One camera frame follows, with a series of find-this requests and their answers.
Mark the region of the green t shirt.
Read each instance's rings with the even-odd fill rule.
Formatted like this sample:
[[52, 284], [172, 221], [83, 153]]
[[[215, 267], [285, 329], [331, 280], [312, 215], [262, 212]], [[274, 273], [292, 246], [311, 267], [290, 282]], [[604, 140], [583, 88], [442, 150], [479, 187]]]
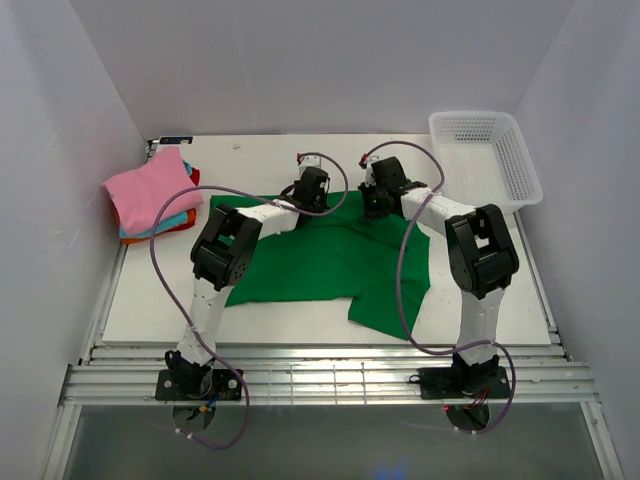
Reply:
[[431, 286], [429, 236], [397, 216], [365, 220], [357, 191], [328, 200], [335, 213], [258, 242], [227, 304], [346, 298], [349, 320], [406, 339]]

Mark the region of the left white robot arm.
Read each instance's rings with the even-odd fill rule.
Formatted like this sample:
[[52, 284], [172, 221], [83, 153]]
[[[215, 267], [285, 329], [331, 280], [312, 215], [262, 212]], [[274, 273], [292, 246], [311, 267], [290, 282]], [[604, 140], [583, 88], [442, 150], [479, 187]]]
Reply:
[[189, 321], [175, 350], [165, 354], [171, 381], [190, 399], [212, 388], [211, 361], [232, 289], [246, 276], [261, 239], [293, 231], [328, 210], [326, 171], [302, 171], [290, 194], [253, 207], [220, 204], [209, 214], [190, 253], [194, 293]]

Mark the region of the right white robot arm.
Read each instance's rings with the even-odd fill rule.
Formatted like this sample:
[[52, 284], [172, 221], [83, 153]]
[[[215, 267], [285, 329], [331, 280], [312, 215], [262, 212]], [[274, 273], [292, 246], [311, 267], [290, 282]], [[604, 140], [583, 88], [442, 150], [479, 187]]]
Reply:
[[492, 395], [505, 398], [509, 386], [495, 345], [499, 308], [519, 269], [504, 215], [494, 204], [473, 207], [409, 180], [395, 157], [359, 162], [366, 171], [359, 190], [367, 220], [396, 215], [439, 233], [446, 240], [449, 270], [461, 291], [458, 339], [449, 367], [418, 371], [414, 380], [429, 399]]

